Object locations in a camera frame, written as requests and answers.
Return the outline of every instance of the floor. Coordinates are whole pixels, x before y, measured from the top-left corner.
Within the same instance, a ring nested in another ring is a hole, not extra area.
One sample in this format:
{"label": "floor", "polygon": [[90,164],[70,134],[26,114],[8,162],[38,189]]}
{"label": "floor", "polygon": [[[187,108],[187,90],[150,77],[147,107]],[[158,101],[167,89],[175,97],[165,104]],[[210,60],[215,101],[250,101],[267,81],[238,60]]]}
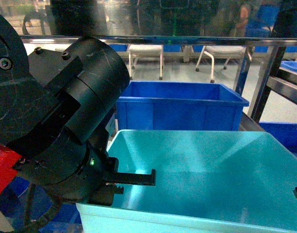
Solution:
{"label": "floor", "polygon": [[[231,60],[227,70],[223,70],[225,60],[217,60],[214,67],[215,83],[222,83],[229,88],[233,88],[234,79],[238,69],[238,61]],[[203,60],[199,66],[199,72],[195,72],[195,61],[183,63],[181,59],[167,58],[164,65],[163,81],[165,82],[200,82],[209,83],[211,63]],[[243,97],[251,102],[258,73],[260,70],[260,61],[252,63]],[[139,59],[132,71],[132,77],[135,81],[157,81],[159,78],[159,61],[154,58]],[[297,105],[287,99],[271,92],[261,121],[290,122],[297,123]]]}

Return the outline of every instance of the bolt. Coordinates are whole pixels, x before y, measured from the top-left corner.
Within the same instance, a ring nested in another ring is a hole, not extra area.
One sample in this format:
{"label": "bolt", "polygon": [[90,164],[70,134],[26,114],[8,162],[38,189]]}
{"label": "bolt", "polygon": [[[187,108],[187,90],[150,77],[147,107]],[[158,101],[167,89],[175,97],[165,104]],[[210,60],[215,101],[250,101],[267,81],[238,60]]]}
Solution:
{"label": "bolt", "polygon": [[41,48],[41,47],[36,47],[35,49],[34,49],[34,52],[36,53],[36,54],[41,54],[42,52],[44,52],[44,50]]}
{"label": "bolt", "polygon": [[66,60],[70,59],[71,55],[68,52],[63,52],[61,57],[63,60],[66,61]]}
{"label": "bolt", "polygon": [[9,70],[12,67],[12,62],[7,57],[0,58],[0,68]]}

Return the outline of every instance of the metal bar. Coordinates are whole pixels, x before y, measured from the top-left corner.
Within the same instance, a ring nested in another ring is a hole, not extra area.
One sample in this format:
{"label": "metal bar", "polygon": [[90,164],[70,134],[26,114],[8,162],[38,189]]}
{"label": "metal bar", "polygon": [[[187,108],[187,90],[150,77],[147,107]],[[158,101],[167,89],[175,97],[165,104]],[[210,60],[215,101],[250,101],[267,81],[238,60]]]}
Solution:
{"label": "metal bar", "polygon": [[267,86],[277,94],[297,104],[297,85],[277,77],[269,77]]}
{"label": "metal bar", "polygon": [[[54,43],[73,43],[78,36],[21,35],[24,43],[39,39],[53,40]],[[199,37],[199,36],[95,36],[104,42],[124,44],[167,45],[237,45],[237,46],[297,46],[297,38],[240,38],[240,37]]]}
{"label": "metal bar", "polygon": [[246,51],[238,66],[233,90],[239,95],[242,95],[246,84],[248,72],[252,62],[253,47],[246,47]]}
{"label": "metal bar", "polygon": [[[199,58],[200,52],[193,52],[191,53],[190,57],[191,58]],[[256,58],[266,58],[268,56],[267,52],[255,52],[253,53],[253,60],[255,60]],[[220,53],[220,54],[216,54],[214,55],[215,58],[224,58],[227,59],[229,57],[231,57],[232,59],[241,59],[242,55],[241,54],[233,54],[233,53]],[[296,59],[297,58],[297,52],[286,52],[284,53],[284,59]]]}
{"label": "metal bar", "polygon": [[239,131],[265,131],[258,123],[242,113]]}
{"label": "metal bar", "polygon": [[257,123],[260,122],[263,110],[270,94],[270,88],[266,85],[269,76],[276,76],[285,52],[285,47],[268,48],[270,56],[265,59],[259,73],[259,79],[252,97],[248,116]]}
{"label": "metal bar", "polygon": [[296,72],[293,72],[288,69],[284,69],[284,68],[280,67],[277,77],[297,85],[297,73]]}

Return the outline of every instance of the blue storage bin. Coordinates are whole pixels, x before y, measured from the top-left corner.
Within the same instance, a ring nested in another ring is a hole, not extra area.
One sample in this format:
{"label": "blue storage bin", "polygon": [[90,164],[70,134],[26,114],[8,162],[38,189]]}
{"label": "blue storage bin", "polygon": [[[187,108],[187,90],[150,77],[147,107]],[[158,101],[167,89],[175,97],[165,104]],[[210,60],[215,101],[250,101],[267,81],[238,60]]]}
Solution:
{"label": "blue storage bin", "polygon": [[156,169],[156,186],[77,203],[85,233],[297,231],[297,158],[268,133],[124,130],[108,152],[119,172]]}
{"label": "blue storage bin", "polygon": [[297,123],[261,122],[260,126],[297,155]]}
{"label": "blue storage bin", "polygon": [[289,46],[286,48],[285,52],[297,52],[297,46]]}
{"label": "blue storage bin", "polygon": [[164,52],[181,52],[181,45],[164,45]]}
{"label": "blue storage bin", "polygon": [[109,45],[112,49],[114,49],[116,52],[126,52],[127,51],[127,45]]}
{"label": "blue storage bin", "polygon": [[118,99],[119,129],[233,130],[249,102],[222,84],[131,82]]}
{"label": "blue storage bin", "polygon": [[297,62],[283,61],[283,62],[281,62],[280,67],[297,73]]}
{"label": "blue storage bin", "polygon": [[267,52],[267,46],[256,46],[254,52]]}
{"label": "blue storage bin", "polygon": [[201,52],[203,46],[202,45],[193,45],[194,52]]}

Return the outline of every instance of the teal plastic tray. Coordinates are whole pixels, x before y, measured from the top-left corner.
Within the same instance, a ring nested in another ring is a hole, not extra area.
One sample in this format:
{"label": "teal plastic tray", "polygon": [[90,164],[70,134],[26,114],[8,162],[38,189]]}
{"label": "teal plastic tray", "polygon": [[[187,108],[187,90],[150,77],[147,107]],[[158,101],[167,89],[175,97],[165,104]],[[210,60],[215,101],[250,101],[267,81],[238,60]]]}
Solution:
{"label": "teal plastic tray", "polygon": [[112,207],[79,203],[85,233],[297,231],[297,158],[264,132],[120,131],[119,171],[157,171]]}

